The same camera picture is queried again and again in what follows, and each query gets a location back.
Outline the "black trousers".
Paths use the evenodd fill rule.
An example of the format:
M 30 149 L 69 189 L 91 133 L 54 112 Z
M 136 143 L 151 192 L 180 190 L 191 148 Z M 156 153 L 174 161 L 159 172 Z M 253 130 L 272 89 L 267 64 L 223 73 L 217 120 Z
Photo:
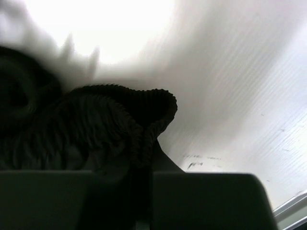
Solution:
M 63 93 L 34 58 L 0 49 L 0 168 L 92 170 L 122 157 L 151 165 L 154 144 L 175 118 L 163 89 L 88 85 Z

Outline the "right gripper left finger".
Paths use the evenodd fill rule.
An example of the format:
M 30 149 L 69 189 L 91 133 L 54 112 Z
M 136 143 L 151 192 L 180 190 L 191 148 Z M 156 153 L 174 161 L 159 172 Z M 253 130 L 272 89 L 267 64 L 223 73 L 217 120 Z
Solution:
M 128 172 L 3 171 L 3 230 L 118 230 L 130 199 Z

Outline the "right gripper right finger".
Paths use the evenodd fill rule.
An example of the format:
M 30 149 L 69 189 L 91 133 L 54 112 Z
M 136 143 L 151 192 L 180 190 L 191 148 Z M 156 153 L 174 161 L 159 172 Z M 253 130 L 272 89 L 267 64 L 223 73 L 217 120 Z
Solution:
M 252 174 L 156 172 L 152 230 L 276 230 L 266 191 Z

